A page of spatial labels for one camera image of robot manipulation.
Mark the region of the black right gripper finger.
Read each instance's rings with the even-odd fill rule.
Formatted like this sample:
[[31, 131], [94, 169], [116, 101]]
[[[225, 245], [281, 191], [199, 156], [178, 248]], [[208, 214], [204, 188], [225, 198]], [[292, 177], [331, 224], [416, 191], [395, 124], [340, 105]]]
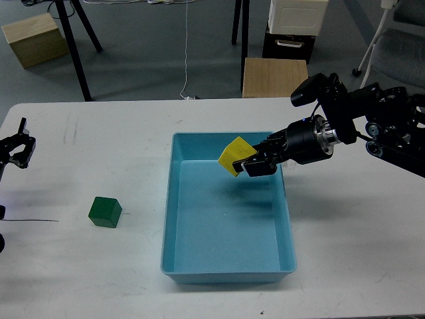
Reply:
[[232, 162], [236, 173], [246, 172], [250, 177], [273, 175], [277, 172], [277, 165], [262, 154], [254, 154], [244, 159]]
[[254, 145], [253, 148], [259, 153], [279, 154], [286, 148], [286, 132], [274, 132], [259, 144]]

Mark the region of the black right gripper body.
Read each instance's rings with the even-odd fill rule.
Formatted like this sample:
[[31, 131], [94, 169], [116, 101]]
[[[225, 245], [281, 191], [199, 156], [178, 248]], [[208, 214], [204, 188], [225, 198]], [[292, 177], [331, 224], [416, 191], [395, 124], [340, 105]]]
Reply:
[[314, 115], [291, 123], [286, 132], [286, 148], [279, 154], [266, 154], [274, 163], [294, 160], [298, 164], [308, 164], [327, 160], [333, 155], [335, 144], [341, 141], [336, 130], [320, 115]]

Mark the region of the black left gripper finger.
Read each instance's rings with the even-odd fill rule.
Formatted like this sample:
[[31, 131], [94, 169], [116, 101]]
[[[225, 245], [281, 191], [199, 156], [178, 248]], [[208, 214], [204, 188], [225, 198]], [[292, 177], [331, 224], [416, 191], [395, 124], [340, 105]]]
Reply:
[[8, 163], [20, 169], [28, 168], [35, 150], [36, 139], [29, 135], [26, 125], [27, 119], [21, 118], [17, 133], [1, 140], [1, 169], [4, 169]]

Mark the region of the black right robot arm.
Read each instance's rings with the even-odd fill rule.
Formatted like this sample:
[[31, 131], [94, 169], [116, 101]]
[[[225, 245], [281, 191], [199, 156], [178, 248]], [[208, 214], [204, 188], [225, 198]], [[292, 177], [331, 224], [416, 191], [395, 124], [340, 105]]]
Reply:
[[424, 95], [409, 95], [402, 86], [383, 90], [377, 83], [348, 92], [333, 73], [304, 80], [290, 96], [293, 106], [316, 102], [324, 114], [291, 123], [230, 160], [230, 171], [250, 177], [272, 175], [288, 160], [308, 164], [327, 160], [335, 144], [366, 142], [367, 152], [424, 176]]

